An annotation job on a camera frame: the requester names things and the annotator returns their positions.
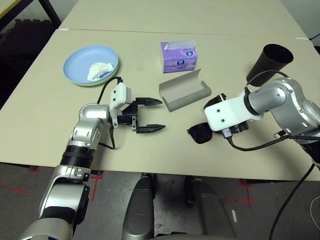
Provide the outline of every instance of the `beige table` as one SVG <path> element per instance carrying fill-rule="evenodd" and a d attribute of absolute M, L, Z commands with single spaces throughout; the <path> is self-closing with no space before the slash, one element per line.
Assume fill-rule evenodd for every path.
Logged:
<path fill-rule="evenodd" d="M 79 109 L 97 101 L 102 86 L 82 87 L 63 74 L 66 58 L 79 48 L 102 44 L 119 55 L 117 75 L 132 89 L 132 97 L 160 99 L 159 84 L 185 72 L 161 71 L 160 42 L 195 39 L 201 68 L 199 80 L 212 95 L 169 113 L 159 107 L 140 107 L 140 124 L 164 124 L 151 134 L 136 134 L 130 127 L 115 130 L 117 150 L 99 146 L 93 169 L 187 174 L 228 178 L 297 180 L 311 165 L 310 157 L 292 140 L 253 152 L 233 149 L 214 135 L 210 142 L 196 144 L 186 130 L 205 122 L 203 106 L 217 94 L 229 98 L 243 89 L 245 77 L 263 46 L 281 44 L 290 49 L 294 61 L 283 71 L 298 80 L 309 100 L 320 104 L 320 58 L 308 40 L 275 37 L 248 37 L 172 33 L 137 33 L 87 30 L 56 30 L 0 111 L 1 161 L 54 167 L 78 121 Z M 110 84 L 102 98 L 109 104 Z M 280 128 L 267 113 L 263 120 L 234 137 L 243 147 L 273 140 Z M 308 178 L 319 180 L 315 170 Z"/>
<path fill-rule="evenodd" d="M 306 38 L 280 0 L 79 0 L 60 28 Z"/>

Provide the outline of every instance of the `purple tissue box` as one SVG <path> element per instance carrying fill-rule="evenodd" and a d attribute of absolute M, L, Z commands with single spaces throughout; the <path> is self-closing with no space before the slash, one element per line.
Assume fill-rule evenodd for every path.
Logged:
<path fill-rule="evenodd" d="M 196 68 L 196 48 L 165 49 L 168 42 L 161 42 L 164 73 L 190 71 Z"/>

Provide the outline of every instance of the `black plastic cup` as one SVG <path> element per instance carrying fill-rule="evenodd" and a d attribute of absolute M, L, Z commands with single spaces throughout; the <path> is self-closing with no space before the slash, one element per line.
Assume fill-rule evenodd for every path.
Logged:
<path fill-rule="evenodd" d="M 291 63 L 293 60 L 293 54 L 284 46 L 280 46 L 277 44 L 268 44 L 264 46 L 259 59 L 256 61 L 255 65 L 246 76 L 246 81 L 249 82 L 256 75 L 267 70 L 279 71 L 285 65 Z M 260 87 L 275 74 L 275 72 L 266 72 L 256 77 L 250 82 L 250 84 L 255 87 Z"/>

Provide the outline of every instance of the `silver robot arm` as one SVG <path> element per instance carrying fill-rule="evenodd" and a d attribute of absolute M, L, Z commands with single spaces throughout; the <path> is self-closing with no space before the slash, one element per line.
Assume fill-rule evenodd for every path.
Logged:
<path fill-rule="evenodd" d="M 90 188 L 85 184 L 98 147 L 102 128 L 109 124 L 109 106 L 87 104 L 79 112 L 62 155 L 39 207 L 39 220 L 31 224 L 20 240 L 70 240 L 85 217 Z"/>
<path fill-rule="evenodd" d="M 110 106 L 90 103 L 79 111 L 79 121 L 41 200 L 39 220 L 32 223 L 19 240 L 73 238 L 76 226 L 84 220 L 87 211 L 90 188 L 85 183 L 89 180 L 91 163 L 104 126 L 113 129 L 119 124 L 131 125 L 136 133 L 152 133 L 165 127 L 159 124 L 139 126 L 138 105 L 154 106 L 162 102 L 149 97 L 137 97 L 131 101 L 131 89 L 122 83 L 120 77 L 113 79 L 118 79 L 118 83 L 112 90 Z M 120 110 L 125 104 L 129 106 Z"/>
<path fill-rule="evenodd" d="M 271 80 L 254 92 L 243 91 L 238 97 L 213 99 L 204 109 L 210 128 L 227 134 L 230 127 L 247 120 L 258 121 L 268 111 L 287 135 L 320 137 L 320 108 L 306 99 L 296 80 L 286 77 Z M 320 142 L 306 139 L 295 141 L 320 168 Z"/>

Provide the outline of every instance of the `black cable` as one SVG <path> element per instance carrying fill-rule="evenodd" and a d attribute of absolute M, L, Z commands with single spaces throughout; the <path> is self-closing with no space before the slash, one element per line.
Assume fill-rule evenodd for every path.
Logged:
<path fill-rule="evenodd" d="M 111 149 L 111 150 L 114 150 L 116 149 L 116 144 L 115 144 L 115 139 L 114 139 L 114 126 L 111 125 L 109 127 L 109 134 L 110 134 L 110 138 L 111 138 L 111 143 L 112 143 L 112 146 L 109 146 L 103 142 L 99 142 L 99 145 L 105 147 L 105 148 L 108 148 L 108 149 Z"/>
<path fill-rule="evenodd" d="M 289 78 L 289 76 L 285 73 L 283 73 L 282 71 L 276 71 L 276 70 L 267 70 L 267 71 L 262 71 L 260 73 L 258 73 L 257 75 L 255 75 L 250 81 L 248 81 L 246 83 L 246 85 L 244 86 L 244 88 L 246 88 L 253 80 L 255 80 L 257 77 L 259 77 L 262 74 L 266 74 L 266 73 L 277 73 L 280 74 L 282 76 L 284 76 L 285 78 Z"/>
<path fill-rule="evenodd" d="M 286 139 L 320 140 L 320 137 L 318 137 L 318 136 L 286 135 L 286 136 L 282 136 L 282 137 L 280 137 L 280 138 L 278 138 L 276 140 L 273 140 L 273 141 L 267 142 L 265 144 L 262 144 L 260 146 L 255 146 L 255 147 L 250 147 L 250 148 L 243 148 L 243 147 L 236 146 L 234 144 L 234 142 L 232 141 L 232 136 L 226 137 L 226 139 L 228 140 L 229 144 L 233 148 L 238 149 L 240 151 L 249 152 L 249 151 L 255 151 L 255 150 L 263 149 L 263 148 L 271 146 L 273 144 L 282 142 L 282 141 L 284 141 Z"/>
<path fill-rule="evenodd" d="M 300 185 L 303 183 L 303 181 L 309 176 L 309 174 L 311 173 L 311 171 L 314 169 L 315 165 L 312 164 L 311 167 L 309 168 L 309 170 L 305 173 L 305 175 L 301 178 L 301 180 L 297 183 L 297 185 L 294 187 L 294 189 L 292 190 L 292 192 L 289 194 L 289 196 L 286 198 L 286 200 L 284 201 L 282 207 L 280 208 L 278 214 L 276 215 L 271 230 L 270 230 L 270 234 L 269 234 L 269 240 L 272 240 L 272 236 L 274 234 L 275 231 L 275 227 L 278 223 L 278 220 L 282 214 L 282 212 L 284 211 L 285 207 L 287 206 L 287 204 L 289 203 L 289 201 L 291 200 L 292 196 L 295 194 L 295 192 L 298 190 L 298 188 L 300 187 Z"/>
<path fill-rule="evenodd" d="M 122 79 L 119 76 L 114 76 L 114 77 L 110 78 L 108 81 L 106 81 L 105 84 L 103 85 L 101 92 L 100 92 L 100 96 L 98 98 L 98 101 L 96 101 L 97 104 L 100 104 L 101 98 L 104 95 L 104 92 L 105 92 L 107 85 L 114 79 L 117 79 L 117 83 L 122 83 Z"/>
<path fill-rule="evenodd" d="M 108 81 L 106 81 L 105 84 L 103 85 L 103 88 L 102 88 L 101 92 L 100 92 L 98 101 L 96 101 L 97 104 L 100 104 L 101 98 L 104 95 L 104 92 L 105 92 L 105 89 L 106 89 L 107 85 L 114 79 L 117 79 L 117 84 L 122 83 L 122 79 L 119 76 L 114 76 L 114 77 L 110 78 Z M 109 146 L 109 145 L 107 145 L 107 144 L 105 144 L 103 142 L 99 142 L 99 145 L 101 145 L 101 146 L 103 146 L 105 148 L 114 150 L 114 149 L 116 149 L 116 144 L 115 144 L 115 139 L 114 139 L 114 126 L 113 125 L 111 125 L 109 127 L 109 134 L 110 134 L 110 139 L 111 139 L 112 146 Z"/>
<path fill-rule="evenodd" d="M 318 37 L 320 35 L 320 33 L 318 33 L 317 35 L 315 35 L 314 37 L 312 38 L 309 38 L 309 40 L 311 41 L 312 39 L 315 39 L 316 37 Z"/>

